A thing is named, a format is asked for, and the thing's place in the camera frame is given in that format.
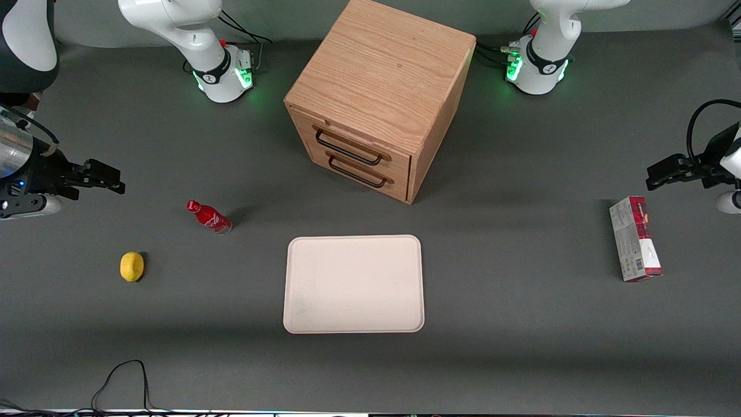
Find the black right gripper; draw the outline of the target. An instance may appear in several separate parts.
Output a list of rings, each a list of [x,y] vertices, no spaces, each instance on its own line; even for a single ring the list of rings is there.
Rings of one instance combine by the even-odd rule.
[[[82,164],[71,163],[61,152],[51,156],[33,156],[25,174],[25,193],[45,193],[79,200],[79,188],[104,188],[114,193],[125,193],[121,171],[97,159],[87,159]]]

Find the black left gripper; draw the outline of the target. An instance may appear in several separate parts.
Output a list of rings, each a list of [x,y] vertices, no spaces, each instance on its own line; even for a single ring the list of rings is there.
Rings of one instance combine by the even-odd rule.
[[[704,188],[721,184],[739,189],[739,176],[721,166],[721,159],[731,150],[739,150],[739,122],[712,136],[702,153],[694,151],[693,129],[688,127],[686,149],[690,163],[683,154],[672,154],[648,167],[646,187],[653,192],[664,185],[699,180]]]

